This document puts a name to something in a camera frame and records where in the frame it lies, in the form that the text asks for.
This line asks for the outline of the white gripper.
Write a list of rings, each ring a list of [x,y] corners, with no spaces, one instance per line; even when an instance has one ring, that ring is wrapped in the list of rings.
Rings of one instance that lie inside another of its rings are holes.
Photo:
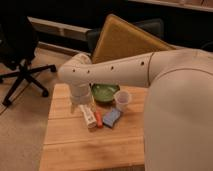
[[[89,84],[70,85],[71,111],[74,112],[79,105],[92,102],[92,94]]]

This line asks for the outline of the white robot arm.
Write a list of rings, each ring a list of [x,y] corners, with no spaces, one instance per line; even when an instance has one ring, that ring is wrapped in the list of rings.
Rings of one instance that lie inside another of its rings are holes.
[[[213,171],[213,53],[177,49],[98,64],[79,53],[58,74],[75,104],[90,99],[91,83],[146,87],[145,170]]]

